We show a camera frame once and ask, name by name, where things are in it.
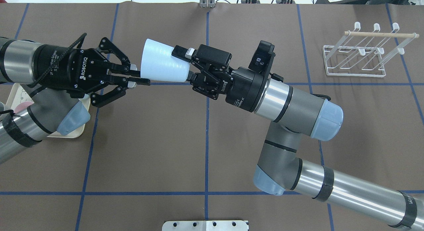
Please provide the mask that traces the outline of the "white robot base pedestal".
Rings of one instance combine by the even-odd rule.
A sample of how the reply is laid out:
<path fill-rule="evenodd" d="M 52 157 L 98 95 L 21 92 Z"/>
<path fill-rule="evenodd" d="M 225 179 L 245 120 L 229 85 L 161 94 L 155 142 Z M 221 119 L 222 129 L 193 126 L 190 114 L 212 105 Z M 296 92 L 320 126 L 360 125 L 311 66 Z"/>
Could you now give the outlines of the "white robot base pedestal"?
<path fill-rule="evenodd" d="M 249 231 L 249 223 L 244 220 L 166 221 L 162 231 Z"/>

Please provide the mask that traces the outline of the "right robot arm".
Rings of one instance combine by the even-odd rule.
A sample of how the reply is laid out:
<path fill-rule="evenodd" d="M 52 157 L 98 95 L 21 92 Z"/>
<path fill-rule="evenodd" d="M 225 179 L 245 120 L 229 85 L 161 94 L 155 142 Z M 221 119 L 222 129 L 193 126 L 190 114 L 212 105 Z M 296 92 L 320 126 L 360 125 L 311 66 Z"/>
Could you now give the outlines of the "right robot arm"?
<path fill-rule="evenodd" d="M 297 157 L 302 135 L 320 141 L 334 138 L 343 110 L 328 96 L 309 94 L 270 73 L 274 45 L 260 41 L 248 68 L 229 66 L 232 55 L 207 45 L 175 46 L 171 55 L 191 63 L 193 90 L 270 120 L 253 183 L 272 195 L 286 189 L 371 216 L 401 231 L 423 230 L 423 198 L 392 190 Z"/>

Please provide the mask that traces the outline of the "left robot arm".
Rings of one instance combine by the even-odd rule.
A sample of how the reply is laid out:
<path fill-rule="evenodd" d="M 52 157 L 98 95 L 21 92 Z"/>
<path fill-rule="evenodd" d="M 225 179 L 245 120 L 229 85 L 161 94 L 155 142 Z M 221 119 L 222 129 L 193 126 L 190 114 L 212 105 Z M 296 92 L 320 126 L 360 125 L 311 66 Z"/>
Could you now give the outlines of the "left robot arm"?
<path fill-rule="evenodd" d="M 19 84 L 33 100 L 21 111 L 1 111 L 1 163 L 54 132 L 68 135 L 87 123 L 85 95 L 100 108 L 127 89 L 150 85 L 108 38 L 97 48 L 82 49 L 85 37 L 68 47 L 1 38 L 1 83 Z"/>

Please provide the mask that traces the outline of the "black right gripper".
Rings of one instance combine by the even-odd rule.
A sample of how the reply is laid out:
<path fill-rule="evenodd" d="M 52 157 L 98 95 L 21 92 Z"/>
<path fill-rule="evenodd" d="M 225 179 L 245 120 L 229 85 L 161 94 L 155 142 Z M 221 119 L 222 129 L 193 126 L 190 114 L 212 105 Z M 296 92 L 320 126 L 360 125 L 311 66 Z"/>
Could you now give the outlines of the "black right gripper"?
<path fill-rule="evenodd" d="M 204 44 L 198 49 L 176 45 L 171 55 L 189 63 L 212 65 L 209 74 L 188 72 L 187 81 L 192 89 L 213 100 L 224 94 L 227 103 L 249 112 L 258 105 L 269 77 L 269 69 L 265 76 L 244 67 L 233 69 L 229 66 L 231 53 Z"/>

